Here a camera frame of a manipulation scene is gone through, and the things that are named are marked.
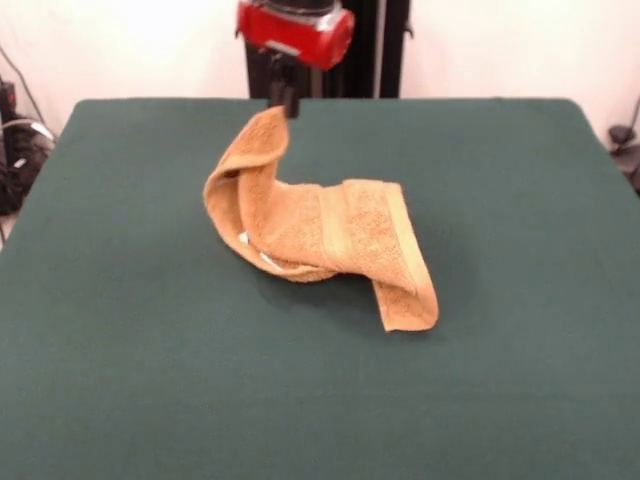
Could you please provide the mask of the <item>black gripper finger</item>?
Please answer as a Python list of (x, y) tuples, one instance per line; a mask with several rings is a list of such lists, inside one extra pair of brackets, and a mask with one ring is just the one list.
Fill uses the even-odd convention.
[(282, 55), (273, 54), (269, 59), (269, 97), (268, 107), (283, 104), (284, 80), (282, 74)]
[(293, 64), (285, 64), (282, 67), (282, 103), (288, 119), (296, 119), (299, 116), (300, 100), (298, 92), (298, 68)]

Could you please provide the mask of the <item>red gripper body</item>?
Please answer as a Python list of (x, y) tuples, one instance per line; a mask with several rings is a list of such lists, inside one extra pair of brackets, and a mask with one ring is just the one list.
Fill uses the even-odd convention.
[(320, 70), (339, 64), (355, 29), (354, 14), (339, 1), (312, 11), (272, 1), (240, 1), (236, 33), (260, 51), (286, 55)]

